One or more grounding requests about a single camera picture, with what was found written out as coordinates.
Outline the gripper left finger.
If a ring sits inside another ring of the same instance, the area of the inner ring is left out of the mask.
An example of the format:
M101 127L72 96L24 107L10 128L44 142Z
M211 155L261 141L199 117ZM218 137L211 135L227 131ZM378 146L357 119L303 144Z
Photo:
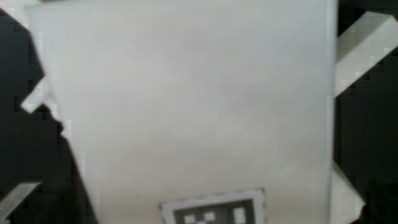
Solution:
M0 200L0 214L12 213L39 185L39 182L26 182L17 184L3 199Z

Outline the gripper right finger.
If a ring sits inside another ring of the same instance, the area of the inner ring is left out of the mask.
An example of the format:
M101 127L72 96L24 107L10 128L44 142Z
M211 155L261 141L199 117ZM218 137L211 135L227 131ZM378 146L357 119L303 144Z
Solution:
M398 224L398 200L373 198L362 207L353 224Z

